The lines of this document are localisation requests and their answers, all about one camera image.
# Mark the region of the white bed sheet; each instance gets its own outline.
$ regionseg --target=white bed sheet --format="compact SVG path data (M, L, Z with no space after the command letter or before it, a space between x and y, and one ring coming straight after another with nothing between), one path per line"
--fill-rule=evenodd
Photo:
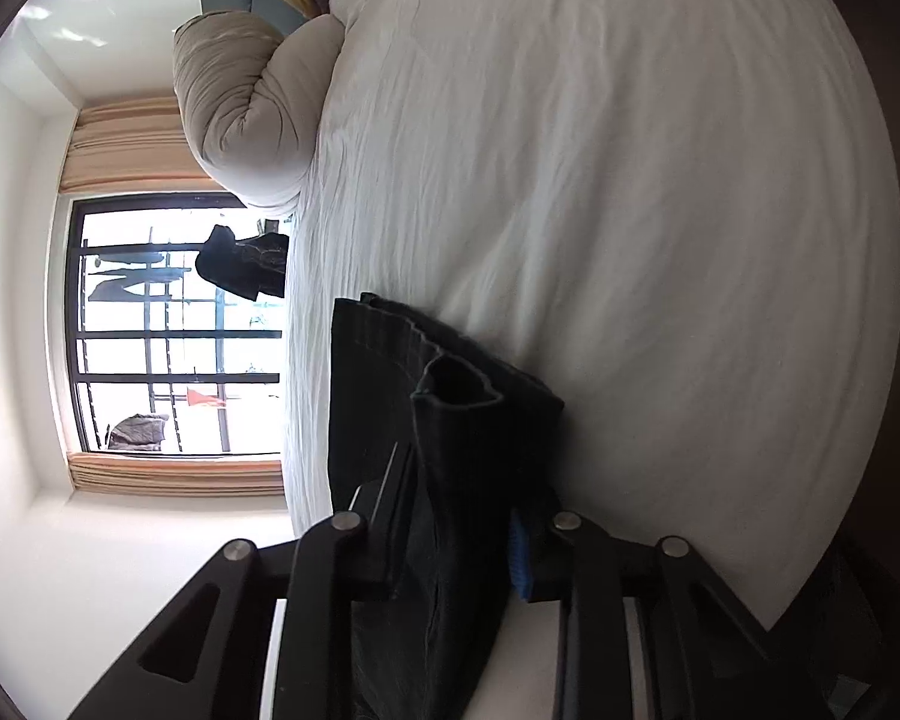
M860 480L898 339L893 156L832 2L331 7L288 264L295 528L330 512L333 299L372 290L546 381L564 503L681 533L772 624ZM472 717L549 716L556 618L505 632L526 614Z

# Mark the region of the screw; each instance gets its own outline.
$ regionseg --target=screw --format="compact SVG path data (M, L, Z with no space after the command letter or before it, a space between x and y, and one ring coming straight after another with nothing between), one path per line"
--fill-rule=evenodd
M660 547L667 557L686 557L690 554L690 545L679 536L667 536Z
M360 525L360 514L357 512L338 512L330 520L336 531L352 531Z
M253 545L249 541L238 538L236 541L231 541L231 543L223 547L223 557L237 562L237 560L243 560L244 557L250 555L252 551Z
M554 517L554 528L559 531L576 531L582 523L580 515L573 512L560 512Z

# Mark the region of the peach curtain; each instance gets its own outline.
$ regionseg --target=peach curtain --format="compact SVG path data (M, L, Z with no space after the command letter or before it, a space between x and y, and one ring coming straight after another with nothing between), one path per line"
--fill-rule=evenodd
M84 108L60 179L63 194L219 189L190 153L173 97Z

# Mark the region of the black pants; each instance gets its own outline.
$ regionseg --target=black pants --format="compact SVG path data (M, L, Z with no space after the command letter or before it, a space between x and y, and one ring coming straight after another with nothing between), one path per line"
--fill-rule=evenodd
M383 476L396 442L412 443L420 463L396 599L353 611L358 718L463 714L509 595L509 513L546 484L562 408L540 381L406 306L337 301L334 508Z

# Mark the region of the window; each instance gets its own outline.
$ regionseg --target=window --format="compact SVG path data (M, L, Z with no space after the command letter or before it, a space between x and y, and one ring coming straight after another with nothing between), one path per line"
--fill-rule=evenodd
M251 302L197 275L215 224L238 239L274 225L230 194L74 203L64 320L84 453L119 453L113 466L280 451L283 299Z

